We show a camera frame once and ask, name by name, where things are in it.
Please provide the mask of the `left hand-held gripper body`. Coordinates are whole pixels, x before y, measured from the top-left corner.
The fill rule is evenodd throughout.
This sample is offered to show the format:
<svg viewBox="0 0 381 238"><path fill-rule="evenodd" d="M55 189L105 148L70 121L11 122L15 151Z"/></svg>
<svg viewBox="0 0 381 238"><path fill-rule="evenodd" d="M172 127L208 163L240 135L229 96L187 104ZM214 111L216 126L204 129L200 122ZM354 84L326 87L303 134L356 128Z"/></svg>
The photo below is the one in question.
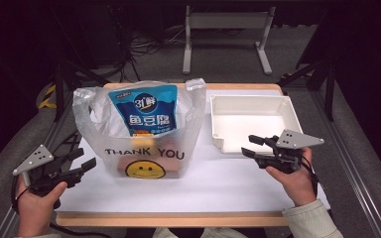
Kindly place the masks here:
<svg viewBox="0 0 381 238"><path fill-rule="evenodd" d="M22 176L30 192L46 195L62 181L68 187L81 181L83 172L80 168L63 170L68 162L67 154L56 157L44 145L40 145L13 171L13 176Z"/></svg>

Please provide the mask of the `grey metal stand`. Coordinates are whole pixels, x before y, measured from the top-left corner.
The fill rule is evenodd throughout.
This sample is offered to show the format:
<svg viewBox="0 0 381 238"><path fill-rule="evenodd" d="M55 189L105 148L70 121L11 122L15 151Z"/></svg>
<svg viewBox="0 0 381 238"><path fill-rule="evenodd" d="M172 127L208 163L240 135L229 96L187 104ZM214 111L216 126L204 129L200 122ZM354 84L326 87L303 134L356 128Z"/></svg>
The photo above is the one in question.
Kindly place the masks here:
<svg viewBox="0 0 381 238"><path fill-rule="evenodd" d="M254 43L261 66L266 75L272 74L272 68L265 52L266 42L275 16L275 7L262 12L194 12L190 6L186 9L186 44L183 61L183 74L191 73L191 31L193 29L258 29L260 40Z"/></svg>

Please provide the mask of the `person's pale clothing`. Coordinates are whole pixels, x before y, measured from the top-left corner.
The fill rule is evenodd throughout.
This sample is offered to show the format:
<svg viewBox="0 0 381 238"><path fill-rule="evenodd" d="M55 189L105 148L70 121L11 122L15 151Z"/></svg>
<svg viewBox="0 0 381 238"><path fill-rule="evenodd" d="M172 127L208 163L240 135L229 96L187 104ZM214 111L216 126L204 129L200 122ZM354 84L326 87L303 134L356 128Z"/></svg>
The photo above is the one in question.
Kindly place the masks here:
<svg viewBox="0 0 381 238"><path fill-rule="evenodd" d="M248 238L248 237L231 228L158 227L155 230L152 238Z"/></svg>

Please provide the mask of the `blue snack pouch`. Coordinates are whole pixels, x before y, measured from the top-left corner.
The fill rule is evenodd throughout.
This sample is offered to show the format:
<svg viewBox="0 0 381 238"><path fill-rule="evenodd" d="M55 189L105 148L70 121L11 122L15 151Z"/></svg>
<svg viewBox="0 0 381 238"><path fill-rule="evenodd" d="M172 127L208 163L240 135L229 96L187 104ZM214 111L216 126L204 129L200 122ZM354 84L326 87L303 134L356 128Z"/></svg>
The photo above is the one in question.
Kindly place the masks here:
<svg viewBox="0 0 381 238"><path fill-rule="evenodd" d="M108 93L131 136L158 135L177 129L178 88L163 84Z"/></svg>

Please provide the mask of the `clear plastic shopping bag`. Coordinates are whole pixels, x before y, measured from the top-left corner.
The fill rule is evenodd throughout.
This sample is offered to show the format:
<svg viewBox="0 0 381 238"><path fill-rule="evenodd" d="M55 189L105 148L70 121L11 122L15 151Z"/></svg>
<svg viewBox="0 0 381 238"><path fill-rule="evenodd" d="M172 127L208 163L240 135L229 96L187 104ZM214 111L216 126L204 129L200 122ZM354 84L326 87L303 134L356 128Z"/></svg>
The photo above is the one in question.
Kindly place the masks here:
<svg viewBox="0 0 381 238"><path fill-rule="evenodd" d="M112 91L163 84L175 85L160 81L139 81L126 85L113 83L103 87L78 88L74 91L72 111L76 127L114 176L127 177L117 170L119 160L125 156L179 160L179 171L168 173L164 177L167 179L180 178L186 173L204 117L206 84L203 79L191 79L182 86L176 85L177 129L154 135L152 147L135 148L132 145L132 136L108 96Z"/></svg>

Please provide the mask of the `person's left hand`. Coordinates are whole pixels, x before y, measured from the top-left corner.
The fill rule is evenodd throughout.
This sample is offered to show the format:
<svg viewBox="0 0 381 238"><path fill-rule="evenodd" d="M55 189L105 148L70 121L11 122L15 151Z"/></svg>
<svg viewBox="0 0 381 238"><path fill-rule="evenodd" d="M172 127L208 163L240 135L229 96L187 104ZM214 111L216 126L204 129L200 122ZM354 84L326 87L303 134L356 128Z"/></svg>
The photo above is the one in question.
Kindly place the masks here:
<svg viewBox="0 0 381 238"><path fill-rule="evenodd" d="M16 197L20 218L17 236L49 234L54 204L66 190L67 183L60 182L45 196L30 193L23 178L18 178L17 186Z"/></svg>

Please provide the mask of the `yellow black hazard tape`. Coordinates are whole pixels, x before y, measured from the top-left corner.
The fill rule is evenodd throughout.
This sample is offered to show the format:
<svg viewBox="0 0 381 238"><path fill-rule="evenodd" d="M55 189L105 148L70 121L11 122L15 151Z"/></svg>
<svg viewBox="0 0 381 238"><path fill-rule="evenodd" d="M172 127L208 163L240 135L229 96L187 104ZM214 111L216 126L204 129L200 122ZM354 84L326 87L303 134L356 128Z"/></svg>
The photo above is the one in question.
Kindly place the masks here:
<svg viewBox="0 0 381 238"><path fill-rule="evenodd" d="M51 101L52 94L56 91L56 86L52 84L46 91L43 100L39 104L39 108L56 108L57 105Z"/></svg>

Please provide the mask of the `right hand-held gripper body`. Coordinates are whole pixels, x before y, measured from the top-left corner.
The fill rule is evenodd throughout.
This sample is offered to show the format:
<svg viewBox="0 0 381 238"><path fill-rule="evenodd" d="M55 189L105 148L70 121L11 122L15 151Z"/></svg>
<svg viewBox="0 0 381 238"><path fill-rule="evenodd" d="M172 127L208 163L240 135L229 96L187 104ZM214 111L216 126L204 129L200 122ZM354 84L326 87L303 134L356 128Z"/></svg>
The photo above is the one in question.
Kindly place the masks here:
<svg viewBox="0 0 381 238"><path fill-rule="evenodd" d="M261 159L254 159L260 169L273 167L285 174L297 171L303 162L302 148L322 145L324 139L306 135L300 132L285 129L277 137L277 143L272 149L272 156L260 155Z"/></svg>

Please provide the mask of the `black tripod stand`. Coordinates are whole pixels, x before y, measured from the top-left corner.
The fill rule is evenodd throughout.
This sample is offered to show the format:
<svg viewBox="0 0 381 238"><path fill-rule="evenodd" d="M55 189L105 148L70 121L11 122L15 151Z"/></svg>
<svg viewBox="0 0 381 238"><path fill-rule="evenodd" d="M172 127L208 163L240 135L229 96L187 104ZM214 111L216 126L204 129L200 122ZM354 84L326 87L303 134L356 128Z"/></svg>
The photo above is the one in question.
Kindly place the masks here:
<svg viewBox="0 0 381 238"><path fill-rule="evenodd" d="M107 79L97 75L91 70L80 66L79 64L69 61L60 60L56 67L56 100L57 100L57 112L55 121L58 122L64 114L64 87L67 86L70 90L75 90L81 87L78 76L75 74L77 71L89 77L91 80L104 85L108 83Z"/></svg>
<svg viewBox="0 0 381 238"><path fill-rule="evenodd" d="M321 59L291 74L283 75L277 84L280 87L284 87L310 72L312 73L312 76L307 82L307 88L310 91L318 91L322 84L325 82L324 112L327 119L329 121L333 121L332 106L335 85L335 68L332 60Z"/></svg>

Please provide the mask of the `person's right hand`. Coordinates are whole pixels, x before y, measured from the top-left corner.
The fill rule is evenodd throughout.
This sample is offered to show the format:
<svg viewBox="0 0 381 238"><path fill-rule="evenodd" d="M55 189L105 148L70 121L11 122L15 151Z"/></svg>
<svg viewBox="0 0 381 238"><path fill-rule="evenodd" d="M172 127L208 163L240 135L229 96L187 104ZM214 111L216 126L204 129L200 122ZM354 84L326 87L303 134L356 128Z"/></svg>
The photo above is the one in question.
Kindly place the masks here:
<svg viewBox="0 0 381 238"><path fill-rule="evenodd" d="M273 167L267 167L266 172L283 186L295 207L307 205L317 200L312 184L312 175L305 167L301 167L291 174L282 173Z"/></svg>

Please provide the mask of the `aluminium floor rail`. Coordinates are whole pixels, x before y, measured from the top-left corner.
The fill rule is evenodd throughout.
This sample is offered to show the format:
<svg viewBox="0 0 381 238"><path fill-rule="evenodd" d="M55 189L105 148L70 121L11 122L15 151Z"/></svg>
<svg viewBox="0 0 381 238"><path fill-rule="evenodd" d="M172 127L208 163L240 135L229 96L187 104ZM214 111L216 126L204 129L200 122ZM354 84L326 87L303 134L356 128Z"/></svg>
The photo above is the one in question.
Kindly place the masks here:
<svg viewBox="0 0 381 238"><path fill-rule="evenodd" d="M9 172L4 174L5 184L2 185L2 188L5 189L3 195L6 203L3 206L5 216L0 220L0 238L12 238L18 222L18 215L12 209L13 170L40 145L53 150L75 130L71 105L72 100L67 99L64 102L61 116L57 115L56 109L40 109L39 113L4 149L0 158L0 166L3 166L4 160L6 160L9 164Z"/></svg>
<svg viewBox="0 0 381 238"><path fill-rule="evenodd" d="M336 146L340 163L368 220L368 223L373 230L375 237L381 238L381 214L371 197L369 189L364 183L357 167L355 166L351 156L348 153L347 148L343 144L342 138L335 124L328 119L328 116L324 111L324 101L321 98L320 94L316 91L313 91L311 92L311 98L313 99L316 108L319 110L320 117L324 121L327 131L330 134L330 139Z"/></svg>

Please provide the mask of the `white plastic tray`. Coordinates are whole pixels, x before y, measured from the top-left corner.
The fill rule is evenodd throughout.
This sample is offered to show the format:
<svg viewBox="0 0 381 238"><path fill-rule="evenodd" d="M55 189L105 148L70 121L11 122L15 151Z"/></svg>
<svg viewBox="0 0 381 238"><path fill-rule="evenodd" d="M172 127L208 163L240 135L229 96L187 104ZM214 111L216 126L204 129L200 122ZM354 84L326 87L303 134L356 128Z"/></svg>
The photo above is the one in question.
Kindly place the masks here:
<svg viewBox="0 0 381 238"><path fill-rule="evenodd" d="M223 154L240 154L241 148L271 154L268 146L251 143L249 135L280 136L285 129L303 132L291 98L278 95L211 95L212 143Z"/></svg>

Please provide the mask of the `white table mat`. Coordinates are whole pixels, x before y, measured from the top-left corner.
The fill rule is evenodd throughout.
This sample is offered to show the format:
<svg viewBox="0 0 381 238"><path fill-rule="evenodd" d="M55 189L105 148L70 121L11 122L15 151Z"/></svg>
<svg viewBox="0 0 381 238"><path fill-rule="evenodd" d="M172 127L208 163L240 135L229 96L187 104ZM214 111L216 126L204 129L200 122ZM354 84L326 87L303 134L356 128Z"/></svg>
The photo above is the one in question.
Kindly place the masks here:
<svg viewBox="0 0 381 238"><path fill-rule="evenodd" d="M211 95L261 95L210 90L190 167L181 178L114 177L102 161L62 196L59 212L214 213L279 211L292 205L280 184L256 162L223 154L211 135Z"/></svg>

